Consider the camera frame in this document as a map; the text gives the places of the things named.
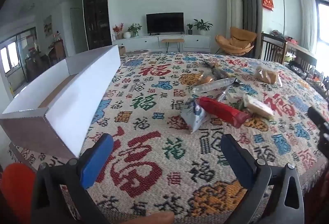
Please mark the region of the operator hand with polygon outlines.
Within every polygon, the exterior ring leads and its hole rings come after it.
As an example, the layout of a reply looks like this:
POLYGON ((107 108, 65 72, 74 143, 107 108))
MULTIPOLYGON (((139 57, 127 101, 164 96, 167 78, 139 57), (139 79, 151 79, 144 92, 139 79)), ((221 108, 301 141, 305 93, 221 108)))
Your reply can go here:
POLYGON ((149 216, 138 217, 124 222, 124 224, 172 224, 175 220, 173 212, 159 212, 149 216))

